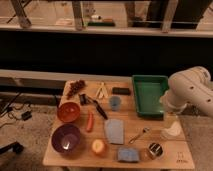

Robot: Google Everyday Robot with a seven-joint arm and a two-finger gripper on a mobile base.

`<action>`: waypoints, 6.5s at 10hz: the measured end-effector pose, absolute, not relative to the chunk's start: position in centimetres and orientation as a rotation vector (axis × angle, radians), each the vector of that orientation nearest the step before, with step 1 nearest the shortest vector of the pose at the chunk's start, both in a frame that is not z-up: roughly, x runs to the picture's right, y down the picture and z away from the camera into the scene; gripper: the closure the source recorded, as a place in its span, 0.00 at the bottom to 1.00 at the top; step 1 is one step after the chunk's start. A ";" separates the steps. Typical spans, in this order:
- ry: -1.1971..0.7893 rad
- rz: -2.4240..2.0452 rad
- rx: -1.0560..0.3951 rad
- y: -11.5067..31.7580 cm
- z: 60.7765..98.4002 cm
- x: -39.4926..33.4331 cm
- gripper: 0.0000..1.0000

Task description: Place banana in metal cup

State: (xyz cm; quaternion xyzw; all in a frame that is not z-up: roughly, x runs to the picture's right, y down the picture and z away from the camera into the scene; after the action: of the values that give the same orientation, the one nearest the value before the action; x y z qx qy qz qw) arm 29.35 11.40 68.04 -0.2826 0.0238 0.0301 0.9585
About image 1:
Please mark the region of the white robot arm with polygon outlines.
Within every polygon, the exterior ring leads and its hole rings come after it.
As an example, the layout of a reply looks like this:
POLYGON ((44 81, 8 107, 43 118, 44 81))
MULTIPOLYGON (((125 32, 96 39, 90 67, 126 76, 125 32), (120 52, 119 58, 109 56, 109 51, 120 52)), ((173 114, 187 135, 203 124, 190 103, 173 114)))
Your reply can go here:
POLYGON ((164 110, 164 127, 170 128, 186 107, 196 106, 213 117, 213 82, 209 71, 201 66, 176 72, 168 78, 169 89, 160 97, 164 110))

